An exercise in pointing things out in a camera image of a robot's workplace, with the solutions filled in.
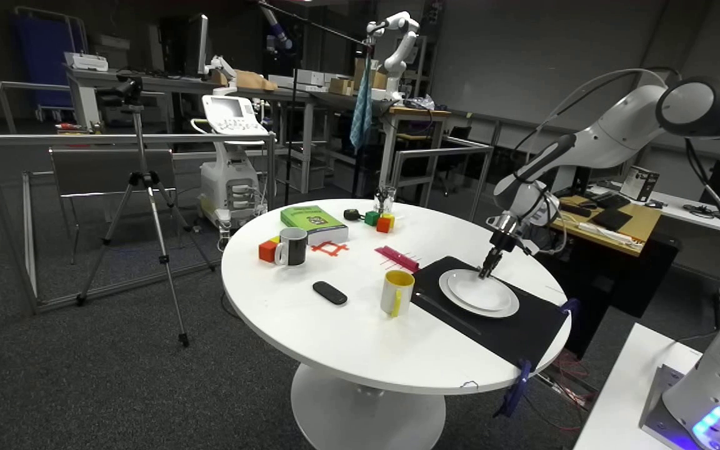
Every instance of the tripod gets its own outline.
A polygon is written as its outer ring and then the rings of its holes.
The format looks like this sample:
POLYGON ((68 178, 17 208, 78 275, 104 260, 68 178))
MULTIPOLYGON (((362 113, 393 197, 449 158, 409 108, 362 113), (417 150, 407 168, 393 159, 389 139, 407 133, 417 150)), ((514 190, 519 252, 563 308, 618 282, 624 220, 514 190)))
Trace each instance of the tripod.
POLYGON ((159 179, 158 172, 153 172, 148 168, 148 159, 144 159, 144 143, 143 143, 143 104, 124 104, 122 108, 124 113, 132 113, 132 124, 136 124, 136 137, 137 137, 137 159, 139 159, 139 172, 132 172, 129 179, 128 179, 128 188, 118 202, 118 210, 114 210, 114 218, 102 237, 102 247, 92 263, 92 270, 78 295, 78 304, 84 304, 87 302, 87 292, 89 292, 89 285, 92 285, 92 278, 96 273, 99 270, 102 265, 102 257, 104 252, 109 250, 109 243, 112 243, 112 234, 114 234, 114 228, 119 223, 119 215, 132 195, 132 190, 144 190, 148 193, 148 200, 149 200, 149 210, 153 210, 153 223, 156 223, 156 234, 158 234, 158 244, 159 244, 159 265, 164 267, 164 280, 167 280, 167 287, 169 287, 169 299, 176 304, 176 315, 177 315, 177 330, 181 330, 181 344, 188 347, 189 344, 189 338, 188 338, 188 330, 186 330, 186 323, 182 323, 182 312, 181 312, 181 299, 177 299, 177 289, 176 289, 176 278, 173 278, 173 270, 169 270, 169 254, 164 250, 164 240, 163 240, 163 224, 159 224, 159 215, 158 215, 158 193, 159 197, 164 200, 164 208, 173 210, 173 218, 176 223, 186 230, 186 237, 193 243, 193 247, 199 252, 199 257, 208 263, 209 273, 216 273, 216 265, 208 260, 206 250, 193 240, 193 228, 186 223, 181 208, 167 197, 164 193, 164 184, 159 179))

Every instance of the table pedestal base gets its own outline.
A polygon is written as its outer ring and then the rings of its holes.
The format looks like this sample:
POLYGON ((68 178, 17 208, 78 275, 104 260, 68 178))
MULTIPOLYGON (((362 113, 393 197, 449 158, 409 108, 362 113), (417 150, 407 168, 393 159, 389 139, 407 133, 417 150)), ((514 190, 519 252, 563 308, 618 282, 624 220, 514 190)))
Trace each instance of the table pedestal base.
POLYGON ((444 424, 444 400, 351 384, 301 365, 292 418, 318 450, 428 450, 444 424))

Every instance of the gray floor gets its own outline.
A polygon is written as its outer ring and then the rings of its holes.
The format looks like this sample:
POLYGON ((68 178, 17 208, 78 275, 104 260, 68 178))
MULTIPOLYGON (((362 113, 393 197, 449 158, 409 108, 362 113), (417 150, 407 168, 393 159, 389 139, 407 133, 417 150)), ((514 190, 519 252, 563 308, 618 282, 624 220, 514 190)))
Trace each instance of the gray floor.
MULTIPOLYGON (((467 190, 447 197, 436 193, 432 208, 462 215, 467 190)), ((39 234, 49 260, 42 265, 46 285, 76 285, 84 254, 96 250, 97 228, 87 233, 76 267, 66 260, 62 228, 46 215, 39 220, 49 228, 39 234)), ((124 250, 108 254, 114 273, 158 270, 143 267, 148 233, 139 224, 129 230, 137 233, 128 233, 124 250)), ((213 233, 197 240, 216 247, 213 233)), ((186 243, 173 243, 173 252, 186 252, 186 243)), ((288 403, 296 363, 219 304, 218 275, 182 278, 177 287, 193 332, 188 349, 176 342, 164 285, 29 315, 0 223, 0 448, 307 448, 288 403)), ((712 280, 672 270, 643 323, 672 338, 709 332, 712 289, 712 280)), ((624 312, 608 312, 592 347, 572 365, 583 383, 604 383, 632 323, 624 312)), ((437 448, 572 448, 583 410, 533 383, 527 403, 509 420, 493 418, 499 397, 449 397, 437 448)))

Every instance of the black tray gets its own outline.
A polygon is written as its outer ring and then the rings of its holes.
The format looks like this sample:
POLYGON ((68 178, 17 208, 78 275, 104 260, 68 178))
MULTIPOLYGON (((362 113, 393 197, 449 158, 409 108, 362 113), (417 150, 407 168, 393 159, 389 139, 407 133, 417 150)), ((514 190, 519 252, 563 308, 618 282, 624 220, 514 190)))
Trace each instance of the black tray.
POLYGON ((412 302, 508 363, 534 367, 568 312, 504 282, 518 295, 519 309, 509 317, 472 315, 447 299, 437 285, 437 278, 454 267, 476 270, 457 257, 442 257, 414 273, 412 302))

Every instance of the white plate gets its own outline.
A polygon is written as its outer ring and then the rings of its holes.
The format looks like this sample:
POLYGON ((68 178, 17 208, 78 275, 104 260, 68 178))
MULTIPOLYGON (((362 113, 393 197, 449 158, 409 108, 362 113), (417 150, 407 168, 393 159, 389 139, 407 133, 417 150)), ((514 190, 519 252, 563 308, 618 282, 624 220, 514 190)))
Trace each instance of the white plate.
POLYGON ((519 309, 519 299, 504 282, 481 280, 476 270, 447 270, 437 285, 457 308, 483 317, 509 317, 519 309))

